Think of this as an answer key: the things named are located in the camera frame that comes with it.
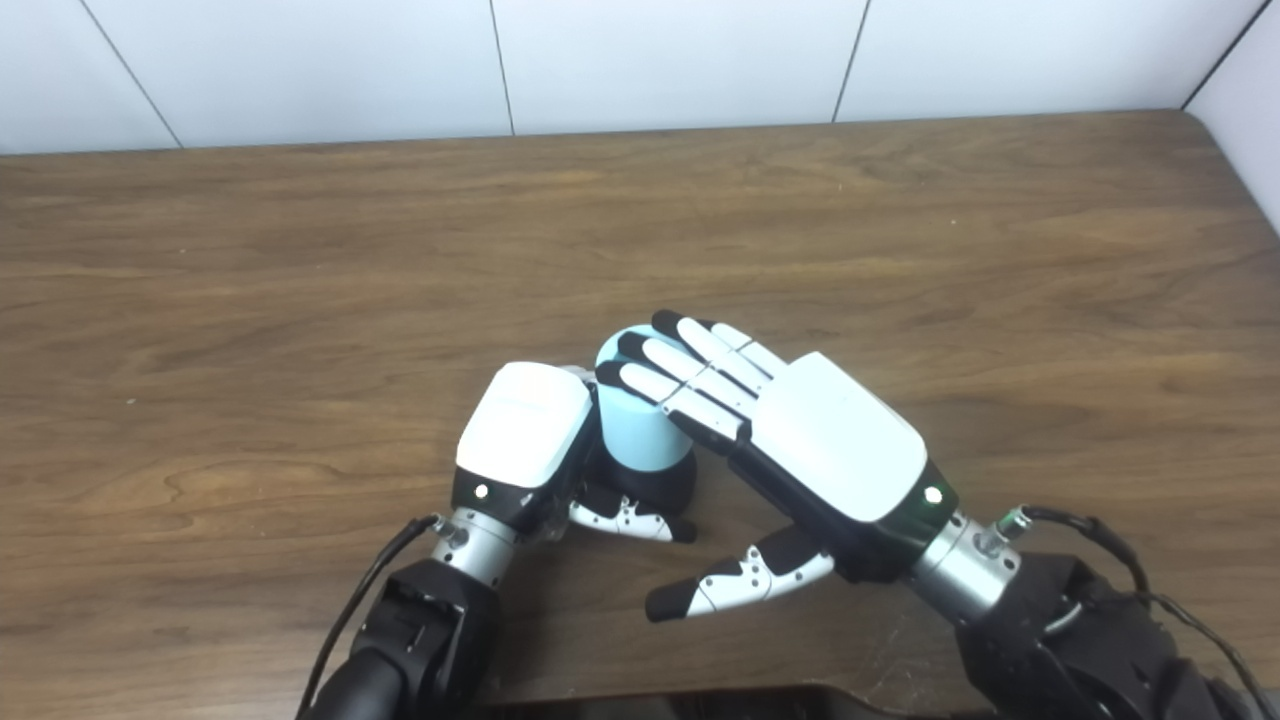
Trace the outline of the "white and black right hand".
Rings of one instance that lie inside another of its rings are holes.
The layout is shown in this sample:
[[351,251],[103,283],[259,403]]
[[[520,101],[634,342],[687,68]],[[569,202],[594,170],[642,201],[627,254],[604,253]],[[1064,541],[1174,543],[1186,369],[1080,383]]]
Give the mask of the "white and black right hand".
[[790,520],[740,559],[653,589],[652,623],[760,603],[829,574],[895,582],[957,509],[922,434],[824,354],[786,361],[727,323],[669,309],[618,346],[596,369],[600,386],[657,409]]

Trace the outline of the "white and black left hand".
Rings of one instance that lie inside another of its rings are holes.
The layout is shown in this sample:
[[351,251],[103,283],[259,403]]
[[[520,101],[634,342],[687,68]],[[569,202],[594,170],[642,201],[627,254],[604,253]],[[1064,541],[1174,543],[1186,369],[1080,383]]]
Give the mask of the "white and black left hand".
[[600,386],[580,366],[508,363],[468,419],[456,451],[457,518],[515,541],[568,525],[690,544],[698,462],[657,407]]

